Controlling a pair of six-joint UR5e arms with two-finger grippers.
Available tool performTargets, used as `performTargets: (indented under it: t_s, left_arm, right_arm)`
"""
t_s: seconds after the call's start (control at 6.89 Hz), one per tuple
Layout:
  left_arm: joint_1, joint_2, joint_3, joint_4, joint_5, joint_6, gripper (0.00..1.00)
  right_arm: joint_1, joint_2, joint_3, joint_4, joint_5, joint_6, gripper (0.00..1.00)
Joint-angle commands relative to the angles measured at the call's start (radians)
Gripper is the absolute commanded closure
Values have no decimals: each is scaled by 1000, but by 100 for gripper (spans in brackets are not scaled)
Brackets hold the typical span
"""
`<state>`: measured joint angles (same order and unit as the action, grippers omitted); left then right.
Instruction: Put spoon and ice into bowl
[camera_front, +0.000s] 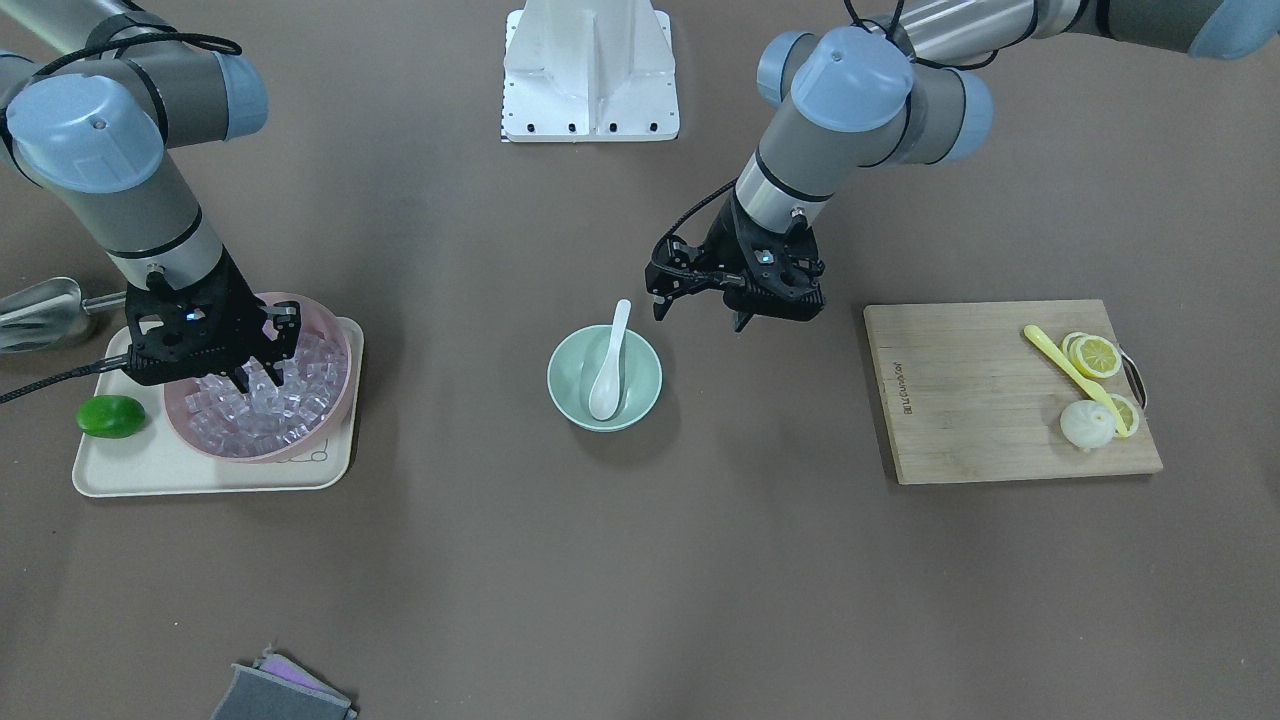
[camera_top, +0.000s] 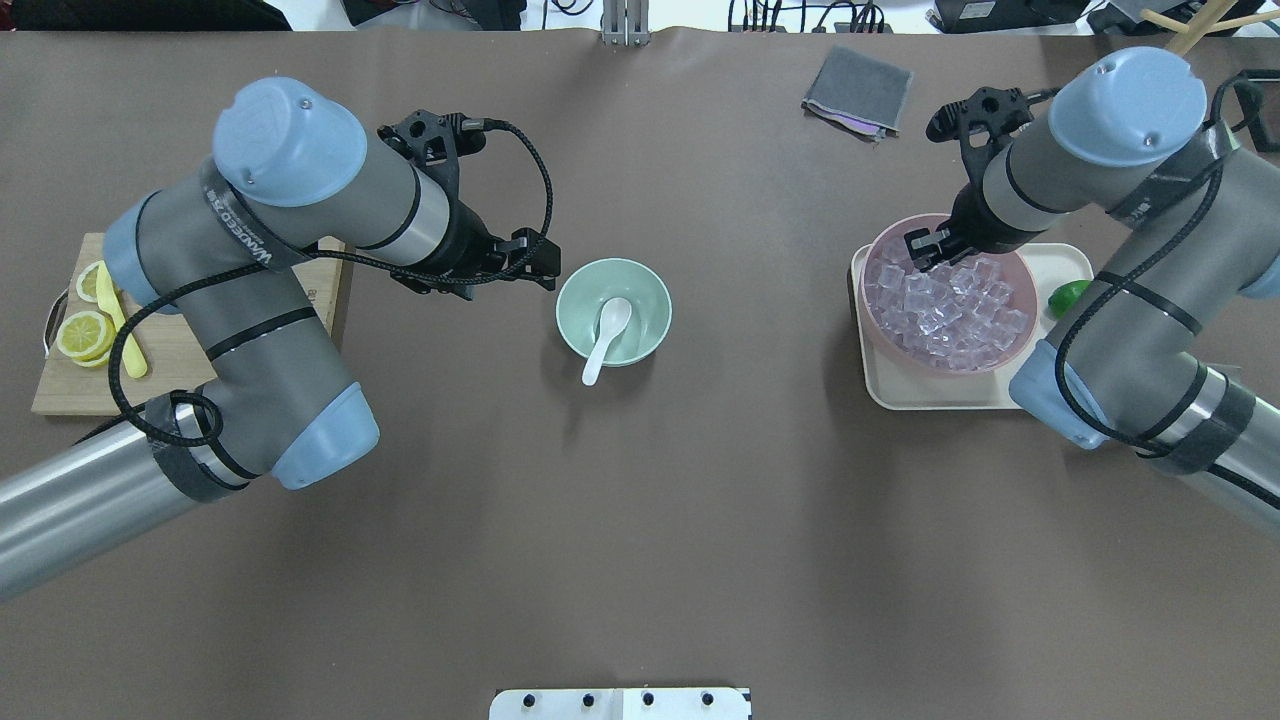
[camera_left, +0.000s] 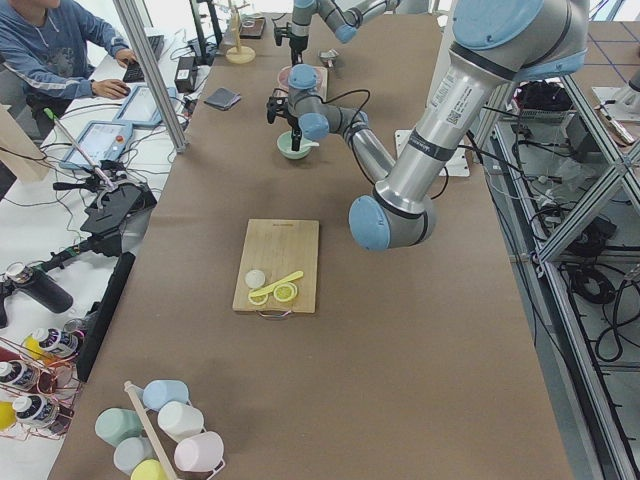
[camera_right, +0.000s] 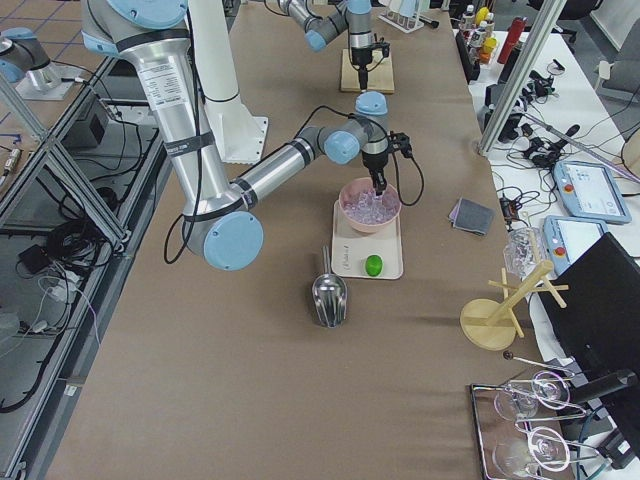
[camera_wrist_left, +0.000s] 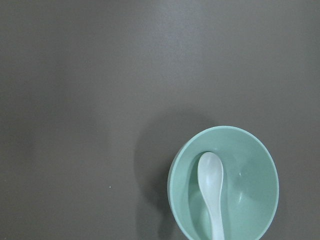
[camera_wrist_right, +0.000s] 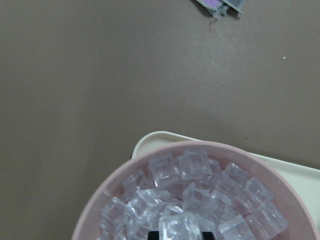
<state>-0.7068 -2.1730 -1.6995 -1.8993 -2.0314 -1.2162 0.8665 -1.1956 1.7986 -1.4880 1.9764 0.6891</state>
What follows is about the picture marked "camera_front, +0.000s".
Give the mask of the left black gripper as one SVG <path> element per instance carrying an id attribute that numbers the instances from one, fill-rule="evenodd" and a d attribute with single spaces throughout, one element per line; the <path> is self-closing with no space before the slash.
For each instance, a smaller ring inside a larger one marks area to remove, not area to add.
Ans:
<path id="1" fill-rule="evenodd" d="M 676 231 L 723 193 L 717 190 L 690 208 L 657 241 L 646 265 L 653 316 L 662 322 L 676 299 L 714 290 L 732 310 L 733 332 L 753 316 L 809 322 L 826 306 L 817 238 L 803 210 L 783 214 L 777 233 L 756 224 L 731 193 L 712 222 L 705 242 L 686 243 Z"/>

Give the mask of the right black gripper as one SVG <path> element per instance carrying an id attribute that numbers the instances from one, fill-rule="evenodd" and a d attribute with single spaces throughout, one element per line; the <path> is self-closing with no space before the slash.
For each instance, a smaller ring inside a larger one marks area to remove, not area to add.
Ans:
<path id="1" fill-rule="evenodd" d="M 252 378 L 243 366 L 257 360 L 275 387 L 301 332 L 297 301 L 265 304 L 224 252 L 201 281 L 175 290 L 152 272 L 142 288 L 125 290 L 131 332 L 124 373 L 141 386 L 223 375 L 242 395 Z"/>

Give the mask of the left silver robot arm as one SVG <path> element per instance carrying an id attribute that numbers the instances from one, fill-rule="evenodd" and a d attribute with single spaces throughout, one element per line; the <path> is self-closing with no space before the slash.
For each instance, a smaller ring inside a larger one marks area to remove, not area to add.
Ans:
<path id="1" fill-rule="evenodd" d="M 733 329 L 754 316 L 809 322 L 823 309 L 813 229 L 856 170 L 973 154 L 995 104 L 980 67 L 1030 38 L 1082 33 L 1188 56 L 1249 55 L 1277 33 L 1275 1 L 900 1 L 823 35 L 787 32 L 762 54 L 756 87 L 774 115 L 705 240 L 667 231 L 645 270 L 653 314 L 718 291 Z"/>

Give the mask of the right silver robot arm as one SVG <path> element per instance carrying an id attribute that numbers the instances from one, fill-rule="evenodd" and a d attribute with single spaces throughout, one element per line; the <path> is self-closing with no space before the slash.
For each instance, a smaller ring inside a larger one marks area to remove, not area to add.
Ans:
<path id="1" fill-rule="evenodd" d="M 51 377 L 124 372 L 141 386 L 205 375 L 284 380 L 296 301 L 251 288 L 170 151 L 259 132 L 262 77 L 237 42 L 189 33 L 132 1 L 5 1 L 59 51 L 3 54 L 3 165 L 60 199 L 125 278 L 128 350 Z"/>

